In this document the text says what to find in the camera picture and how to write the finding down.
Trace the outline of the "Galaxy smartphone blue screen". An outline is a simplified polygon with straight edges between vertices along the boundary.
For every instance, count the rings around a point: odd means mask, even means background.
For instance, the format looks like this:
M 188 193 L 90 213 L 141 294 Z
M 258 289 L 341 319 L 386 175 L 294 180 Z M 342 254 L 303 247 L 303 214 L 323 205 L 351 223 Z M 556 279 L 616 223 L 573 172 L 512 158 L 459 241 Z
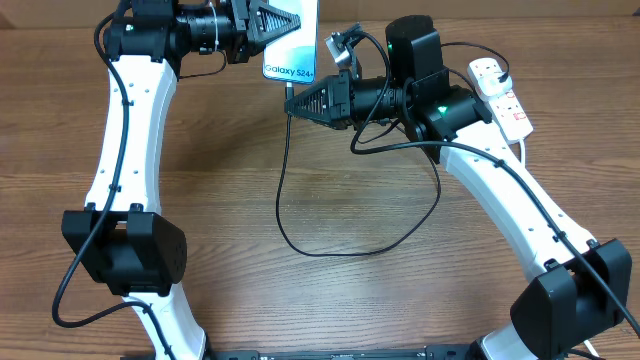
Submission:
M 275 81 L 309 85 L 315 81 L 318 0 L 269 0 L 269 5 L 300 17 L 301 27 L 269 44 L 263 75 Z

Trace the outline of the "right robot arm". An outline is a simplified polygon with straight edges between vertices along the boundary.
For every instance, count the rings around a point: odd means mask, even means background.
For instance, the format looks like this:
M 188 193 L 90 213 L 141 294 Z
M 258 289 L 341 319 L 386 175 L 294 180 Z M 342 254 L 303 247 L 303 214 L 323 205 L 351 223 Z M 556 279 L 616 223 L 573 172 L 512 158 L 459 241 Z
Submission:
M 491 52 L 450 81 L 443 42 L 426 15 L 391 22 L 378 45 L 385 73 L 362 76 L 359 26 L 332 34 L 339 66 L 302 92 L 285 91 L 285 111 L 325 127 L 362 132 L 388 120 L 402 126 L 405 146 L 418 148 L 475 197 L 515 253 L 527 287 L 507 325 L 470 344 L 428 345 L 420 359 L 562 359 L 580 344 L 632 322 L 627 307 L 632 272 L 618 240 L 601 243 L 568 217 L 515 157 L 509 124 L 523 120 L 506 59 Z

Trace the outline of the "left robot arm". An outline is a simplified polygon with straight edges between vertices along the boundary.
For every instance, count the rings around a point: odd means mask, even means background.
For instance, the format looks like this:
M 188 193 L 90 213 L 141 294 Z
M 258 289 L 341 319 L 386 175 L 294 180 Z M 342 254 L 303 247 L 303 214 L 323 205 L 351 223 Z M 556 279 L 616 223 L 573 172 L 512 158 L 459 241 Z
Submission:
M 245 63 L 296 31 L 299 15 L 264 1 L 122 1 L 96 27 L 110 99 L 96 175 L 81 210 L 64 213 L 61 231 L 84 268 L 131 308 L 156 359 L 211 359 L 182 280 L 184 232 L 162 214 L 159 169 L 164 128 L 192 52 Z

